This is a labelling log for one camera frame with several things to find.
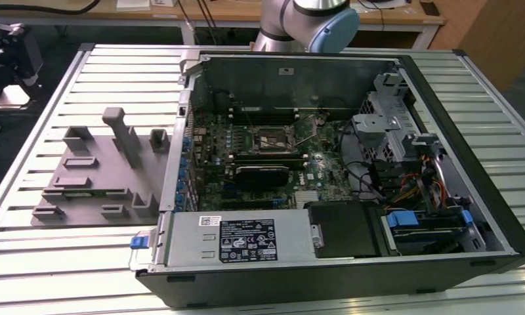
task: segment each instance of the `barcode sticker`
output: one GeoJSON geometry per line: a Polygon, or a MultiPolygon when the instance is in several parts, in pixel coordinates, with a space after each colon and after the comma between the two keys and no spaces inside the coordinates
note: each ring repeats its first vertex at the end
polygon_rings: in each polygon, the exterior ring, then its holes
{"type": "Polygon", "coordinates": [[[219,216],[201,215],[198,220],[198,226],[219,226],[219,216]]]}

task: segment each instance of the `blue latch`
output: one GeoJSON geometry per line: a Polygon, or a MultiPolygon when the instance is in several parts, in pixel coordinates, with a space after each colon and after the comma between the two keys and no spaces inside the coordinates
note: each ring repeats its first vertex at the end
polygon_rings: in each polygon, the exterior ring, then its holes
{"type": "Polygon", "coordinates": [[[147,236],[134,236],[130,241],[131,249],[145,249],[147,246],[147,236]]]}
{"type": "Polygon", "coordinates": [[[465,220],[466,225],[473,223],[473,216],[470,215],[469,210],[461,211],[462,219],[465,220]]]}
{"type": "Polygon", "coordinates": [[[414,226],[418,225],[417,215],[410,210],[393,211],[386,215],[386,222],[389,228],[394,226],[414,226]]]}

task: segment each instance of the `motherboard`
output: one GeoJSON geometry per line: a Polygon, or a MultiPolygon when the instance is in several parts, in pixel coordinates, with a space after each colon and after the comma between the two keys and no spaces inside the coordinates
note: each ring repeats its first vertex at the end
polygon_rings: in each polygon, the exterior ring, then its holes
{"type": "Polygon", "coordinates": [[[318,111],[290,114],[263,119],[243,112],[241,119],[197,112],[201,211],[299,209],[309,201],[351,199],[335,140],[345,122],[318,111]]]}

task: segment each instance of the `metal bracket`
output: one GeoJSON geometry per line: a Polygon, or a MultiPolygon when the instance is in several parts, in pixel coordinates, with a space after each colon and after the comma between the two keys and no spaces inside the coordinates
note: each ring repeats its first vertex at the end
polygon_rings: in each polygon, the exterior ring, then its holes
{"type": "Polygon", "coordinates": [[[181,74],[185,74],[186,71],[198,64],[199,62],[199,50],[187,49],[181,54],[181,61],[178,63],[178,67],[181,69],[181,74]]]}
{"type": "Polygon", "coordinates": [[[433,133],[422,133],[419,135],[406,135],[402,139],[403,157],[411,158],[417,156],[417,146],[431,146],[439,139],[433,133]]]}

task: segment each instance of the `white sticker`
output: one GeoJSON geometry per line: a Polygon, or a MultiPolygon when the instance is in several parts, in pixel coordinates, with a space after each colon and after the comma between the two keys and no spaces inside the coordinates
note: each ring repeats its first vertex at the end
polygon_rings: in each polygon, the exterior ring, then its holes
{"type": "Polygon", "coordinates": [[[219,216],[199,216],[198,226],[219,226],[219,216]]]}
{"type": "Polygon", "coordinates": [[[294,69],[293,68],[279,68],[278,75],[294,75],[294,69]]]}
{"type": "Polygon", "coordinates": [[[153,14],[154,18],[177,18],[174,14],[153,14]]]}

